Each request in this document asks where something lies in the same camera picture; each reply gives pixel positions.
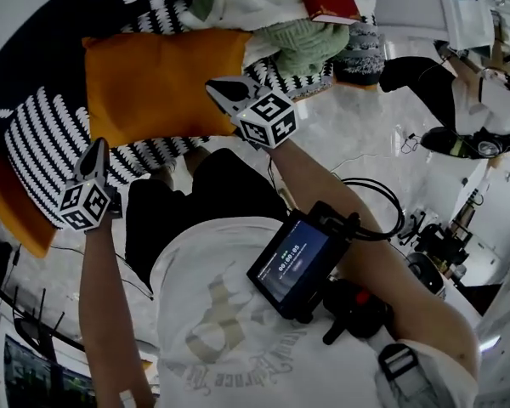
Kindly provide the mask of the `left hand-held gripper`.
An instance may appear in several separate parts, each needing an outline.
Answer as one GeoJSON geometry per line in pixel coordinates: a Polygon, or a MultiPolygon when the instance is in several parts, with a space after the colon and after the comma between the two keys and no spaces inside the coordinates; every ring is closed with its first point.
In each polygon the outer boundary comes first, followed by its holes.
{"type": "Polygon", "coordinates": [[[59,215],[67,227],[85,232],[100,226],[111,203],[106,191],[110,148],[105,138],[97,138],[78,159],[78,176],[66,181],[61,193],[59,215]]]}

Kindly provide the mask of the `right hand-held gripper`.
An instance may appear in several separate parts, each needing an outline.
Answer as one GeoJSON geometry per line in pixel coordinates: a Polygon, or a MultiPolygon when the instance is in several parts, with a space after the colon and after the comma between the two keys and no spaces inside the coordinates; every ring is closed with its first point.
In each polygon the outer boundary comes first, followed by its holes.
{"type": "Polygon", "coordinates": [[[232,122],[248,142],[274,149],[298,130],[295,103],[259,83],[249,86],[245,76],[213,78],[205,89],[221,111],[233,111],[232,122]]]}

